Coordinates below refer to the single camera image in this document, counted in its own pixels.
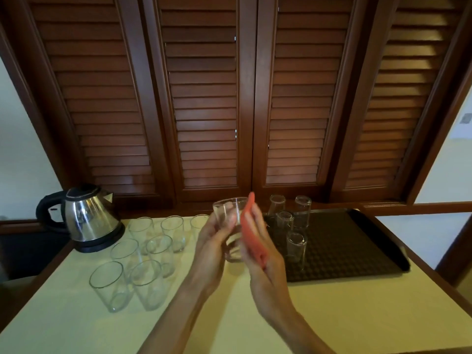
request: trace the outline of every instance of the stainless steel kettle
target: stainless steel kettle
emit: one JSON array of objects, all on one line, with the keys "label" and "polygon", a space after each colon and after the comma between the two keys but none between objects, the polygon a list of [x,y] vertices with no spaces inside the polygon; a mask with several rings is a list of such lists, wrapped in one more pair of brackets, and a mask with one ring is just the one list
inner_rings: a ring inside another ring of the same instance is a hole
[{"label": "stainless steel kettle", "polygon": [[[68,233],[80,252],[96,252],[114,244],[125,226],[99,186],[83,184],[45,196],[36,207],[38,221],[48,230]],[[62,219],[51,219],[49,209],[61,204]]]}]

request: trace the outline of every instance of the black tray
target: black tray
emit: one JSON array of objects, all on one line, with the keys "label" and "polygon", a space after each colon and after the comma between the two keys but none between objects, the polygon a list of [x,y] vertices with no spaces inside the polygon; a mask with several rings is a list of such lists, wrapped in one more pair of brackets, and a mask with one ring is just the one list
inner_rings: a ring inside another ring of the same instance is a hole
[{"label": "black tray", "polygon": [[[274,216],[265,216],[265,220],[285,258],[286,234],[277,231]],[[303,269],[300,263],[286,261],[288,282],[400,275],[410,270],[400,248],[358,210],[312,210],[310,225],[294,231],[305,235],[308,243]]]}]

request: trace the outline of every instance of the kettle handle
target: kettle handle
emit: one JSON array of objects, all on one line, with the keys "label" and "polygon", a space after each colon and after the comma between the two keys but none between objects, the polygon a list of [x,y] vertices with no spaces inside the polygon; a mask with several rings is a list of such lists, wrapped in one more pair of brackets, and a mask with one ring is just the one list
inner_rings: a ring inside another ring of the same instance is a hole
[{"label": "kettle handle", "polygon": [[49,213],[49,208],[54,205],[61,204],[65,196],[66,190],[44,196],[36,207],[36,218],[48,230],[67,234],[69,231],[67,230],[66,222],[54,221],[53,219],[51,219],[51,215]]}]

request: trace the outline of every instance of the person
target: person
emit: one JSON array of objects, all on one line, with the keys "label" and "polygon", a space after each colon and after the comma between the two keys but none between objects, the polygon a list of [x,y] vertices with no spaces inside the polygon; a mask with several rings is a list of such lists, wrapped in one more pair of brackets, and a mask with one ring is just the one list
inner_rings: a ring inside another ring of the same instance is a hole
[{"label": "person", "polygon": [[[275,329],[295,354],[334,353],[296,311],[288,292],[282,255],[270,239],[257,204],[246,213],[255,234],[268,251],[263,270],[241,242],[241,256],[251,276],[251,293],[259,314]],[[236,224],[231,214],[226,224],[218,227],[215,213],[200,231],[195,256],[188,275],[162,314],[138,354],[180,354],[184,351],[198,314],[209,296],[217,289],[225,264],[226,240]]]}]

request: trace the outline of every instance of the kettle base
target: kettle base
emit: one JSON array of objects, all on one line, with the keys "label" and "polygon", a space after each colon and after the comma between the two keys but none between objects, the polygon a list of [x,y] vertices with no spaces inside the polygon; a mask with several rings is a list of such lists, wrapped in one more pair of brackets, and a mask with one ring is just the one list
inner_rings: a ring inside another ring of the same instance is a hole
[{"label": "kettle base", "polygon": [[117,228],[115,228],[112,232],[101,238],[85,242],[74,241],[74,248],[77,251],[83,253],[101,251],[118,241],[125,233],[125,229],[125,225],[120,222],[120,225]]}]

